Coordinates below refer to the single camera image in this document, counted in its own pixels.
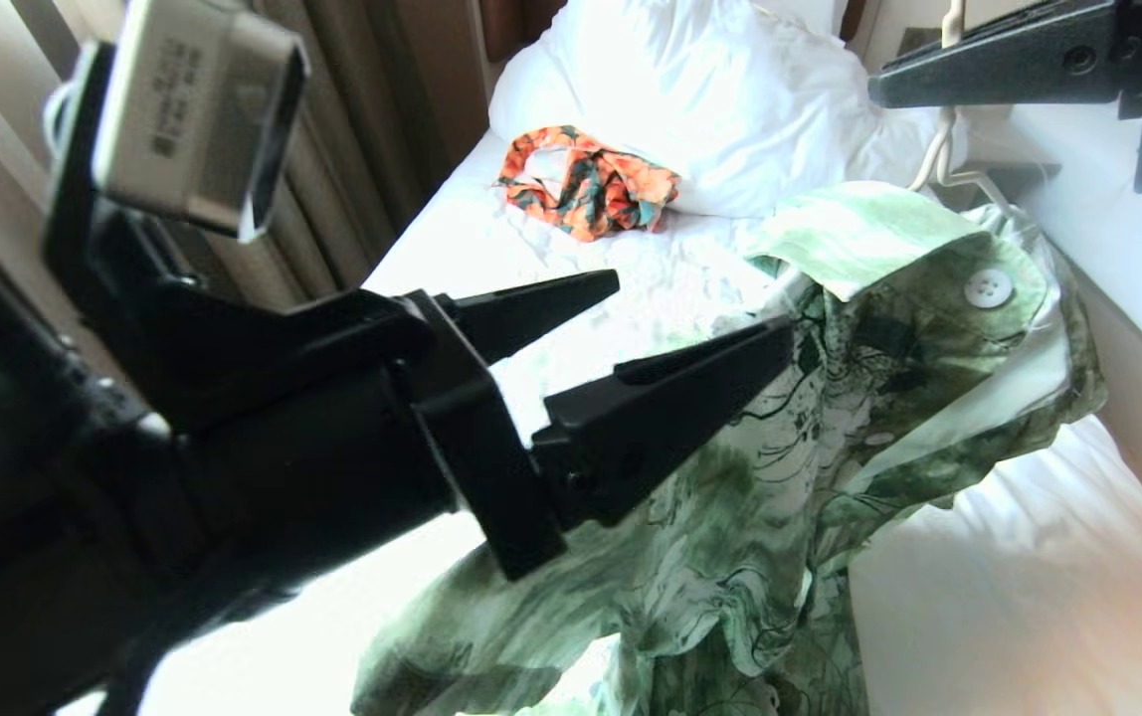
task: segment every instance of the white hanger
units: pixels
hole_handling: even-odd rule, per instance
[[[943,15],[943,47],[950,47],[960,41],[965,35],[965,0],[952,0],[952,6]],[[963,183],[975,183],[986,194],[991,204],[997,204],[999,212],[1005,217],[1011,214],[1008,200],[1004,198],[999,187],[986,172],[958,172],[952,175],[952,129],[956,127],[956,107],[940,107],[938,113],[938,131],[934,139],[930,140],[930,147],[925,151],[925,160],[920,166],[920,171],[916,172],[915,180],[907,188],[920,191],[925,182],[930,180],[930,174],[935,174],[935,180],[943,186],[958,186]]]

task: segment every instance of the shirt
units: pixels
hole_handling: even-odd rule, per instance
[[[868,713],[850,558],[1097,411],[1097,357],[1018,210],[847,183],[781,204],[745,262],[774,284],[721,328],[790,316],[790,365],[617,528],[516,584],[463,558],[376,639],[355,713]]]

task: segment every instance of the bed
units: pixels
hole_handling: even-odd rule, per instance
[[[660,232],[580,243],[507,207],[494,179],[513,131],[498,126],[568,115],[549,110],[561,99],[540,86],[538,67],[507,75],[499,102],[526,108],[493,102],[498,131],[482,137],[365,287],[463,297],[616,268],[620,295],[496,365],[520,434],[530,435],[547,420],[544,395],[652,352],[660,332],[706,335],[727,305],[766,290],[739,259],[765,219],[750,207],[740,217],[678,210]],[[876,135],[880,154],[858,171],[909,163],[902,158],[931,131],[916,123]],[[684,171],[701,160],[725,158],[694,158]],[[853,166],[847,155],[838,163]],[[469,516],[441,517],[260,620],[180,649],[158,670],[143,713],[343,713],[354,663],[381,622],[481,540]],[[850,580],[877,715],[1142,713],[1142,489],[1093,417],[1063,426],[1052,449],[999,464],[952,509],[925,507],[882,530]]]

